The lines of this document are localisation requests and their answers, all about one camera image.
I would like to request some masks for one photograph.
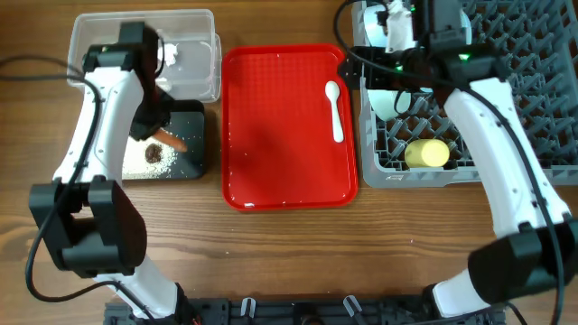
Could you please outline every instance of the plastic spoon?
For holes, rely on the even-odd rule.
[[[333,121],[333,140],[343,142],[343,128],[341,127],[340,112],[337,110],[337,98],[340,96],[340,87],[335,81],[325,85],[325,95],[331,102],[331,120]]]

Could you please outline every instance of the carrot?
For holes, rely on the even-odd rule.
[[[180,153],[184,153],[187,151],[187,144],[183,140],[179,139],[174,135],[169,135],[163,129],[159,129],[158,131],[156,131],[156,133],[153,135],[153,138],[155,138],[159,142],[162,142],[163,144],[171,146],[172,148],[174,148],[174,150]]]

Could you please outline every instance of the green light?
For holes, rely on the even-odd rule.
[[[470,58],[471,54],[464,53],[464,54],[458,54],[458,56],[460,57],[460,60],[467,61]]]

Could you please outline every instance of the wooden table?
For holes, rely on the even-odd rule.
[[[209,8],[223,53],[240,45],[334,42],[335,0],[184,1],[4,0],[0,53],[40,53],[65,59],[77,15],[131,10]],[[350,19],[342,30],[351,40]],[[8,72],[49,72],[41,64]],[[34,183],[50,181],[70,143],[81,94],[64,82],[1,84],[0,324],[42,321],[99,324],[113,293],[102,289],[72,302],[37,302],[23,267],[37,230],[28,210]],[[440,189],[376,190],[361,181],[341,209],[241,214],[221,198],[220,105],[208,105],[209,171],[198,181],[128,182],[126,191],[148,227],[148,254],[190,297],[304,295],[342,298],[419,293],[453,276],[468,253],[495,237],[480,184]],[[359,115],[355,107],[354,116]],[[567,202],[578,188],[559,188]],[[578,210],[578,204],[572,206]],[[44,246],[35,268],[42,292],[60,295],[91,283],[58,272]],[[578,321],[578,282],[567,289],[564,322]],[[532,324],[546,324],[554,293],[516,303]]]

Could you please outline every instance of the red tray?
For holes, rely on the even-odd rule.
[[[349,92],[330,44],[242,47],[223,60],[222,192],[234,209],[337,207],[358,191]],[[340,86],[333,141],[325,84]]]

